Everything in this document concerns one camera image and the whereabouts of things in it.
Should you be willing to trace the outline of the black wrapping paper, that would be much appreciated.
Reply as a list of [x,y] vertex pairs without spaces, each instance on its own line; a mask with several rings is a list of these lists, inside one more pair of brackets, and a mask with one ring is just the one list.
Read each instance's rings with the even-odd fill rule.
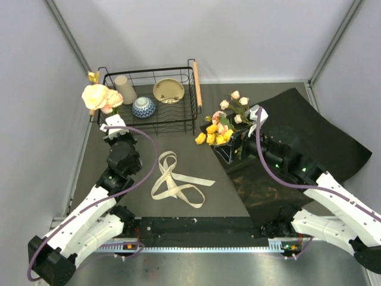
[[[264,158],[274,174],[297,184],[297,175],[306,167],[314,179],[309,159],[328,171],[340,184],[352,178],[368,162],[372,152],[321,116],[292,88],[259,106],[268,113],[261,126],[265,141],[261,143]],[[288,188],[273,180],[264,170],[252,138],[243,154],[226,155],[215,152],[238,192],[249,216],[257,227],[276,220],[281,213],[303,207],[312,200],[299,189]]]

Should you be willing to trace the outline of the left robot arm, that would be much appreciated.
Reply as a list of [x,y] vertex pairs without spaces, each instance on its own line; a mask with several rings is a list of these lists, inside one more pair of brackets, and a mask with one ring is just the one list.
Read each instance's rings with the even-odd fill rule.
[[117,204],[137,187],[131,176],[142,168],[133,130],[122,126],[107,128],[105,141],[111,147],[107,168],[90,193],[53,230],[29,241],[29,281],[42,279],[48,285],[65,285],[79,266],[107,241],[133,233],[134,220]]

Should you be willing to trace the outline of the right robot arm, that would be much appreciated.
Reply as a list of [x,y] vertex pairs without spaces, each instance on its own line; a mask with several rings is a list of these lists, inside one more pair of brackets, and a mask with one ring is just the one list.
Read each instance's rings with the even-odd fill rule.
[[293,207],[262,227],[267,236],[306,234],[345,250],[367,270],[380,273],[380,214],[347,191],[302,147],[291,128],[273,128],[265,135],[253,126],[233,134],[214,150],[227,163],[233,161],[236,150],[241,151],[241,159],[258,157],[272,179],[300,190],[338,218],[331,221]]

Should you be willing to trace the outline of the pink peony stem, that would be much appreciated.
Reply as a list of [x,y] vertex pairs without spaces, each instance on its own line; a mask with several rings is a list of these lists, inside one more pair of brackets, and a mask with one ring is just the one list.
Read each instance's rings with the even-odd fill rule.
[[216,111],[212,116],[206,116],[205,121],[215,125],[215,132],[219,135],[224,135],[228,130],[235,130],[232,123],[227,118],[227,114],[223,111]]

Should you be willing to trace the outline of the large peach peony stem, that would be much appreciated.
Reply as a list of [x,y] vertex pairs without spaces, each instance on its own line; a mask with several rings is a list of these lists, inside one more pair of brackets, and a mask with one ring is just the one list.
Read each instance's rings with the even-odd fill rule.
[[88,71],[90,85],[82,92],[82,100],[89,110],[89,115],[94,116],[96,111],[112,116],[118,113],[119,106],[123,103],[122,95],[107,86],[100,84],[100,71]]

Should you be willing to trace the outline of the white printed ribbon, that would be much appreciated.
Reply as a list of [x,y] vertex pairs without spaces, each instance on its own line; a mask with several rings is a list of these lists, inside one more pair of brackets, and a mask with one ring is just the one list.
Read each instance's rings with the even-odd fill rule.
[[[176,166],[177,154],[175,152],[166,151],[158,157],[161,176],[151,189],[151,198],[153,200],[178,198],[194,209],[200,209],[205,203],[205,195],[197,186],[213,186],[215,181],[174,173],[173,170]],[[194,189],[201,196],[202,201],[200,203],[190,202],[183,193],[184,189]]]

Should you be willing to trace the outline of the pale pink rose spray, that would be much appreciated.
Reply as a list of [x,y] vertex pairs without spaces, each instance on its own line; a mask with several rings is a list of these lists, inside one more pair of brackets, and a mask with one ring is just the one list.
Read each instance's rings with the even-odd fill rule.
[[246,112],[249,110],[249,98],[242,97],[239,91],[234,91],[230,94],[229,100],[223,100],[220,103],[221,110],[232,110],[234,112],[233,121],[238,124],[252,125],[249,116]]

